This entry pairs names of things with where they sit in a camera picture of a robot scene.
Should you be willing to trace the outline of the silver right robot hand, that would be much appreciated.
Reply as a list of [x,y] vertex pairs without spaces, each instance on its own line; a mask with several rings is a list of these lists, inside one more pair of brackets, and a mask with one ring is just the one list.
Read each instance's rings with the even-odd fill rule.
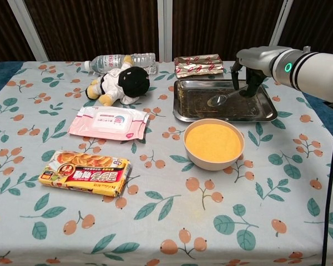
[[[242,49],[236,54],[236,61],[231,67],[233,87],[245,98],[253,97],[265,78],[271,76],[271,65],[278,55],[290,50],[282,46],[260,46]],[[246,89],[239,85],[239,71],[246,67]]]

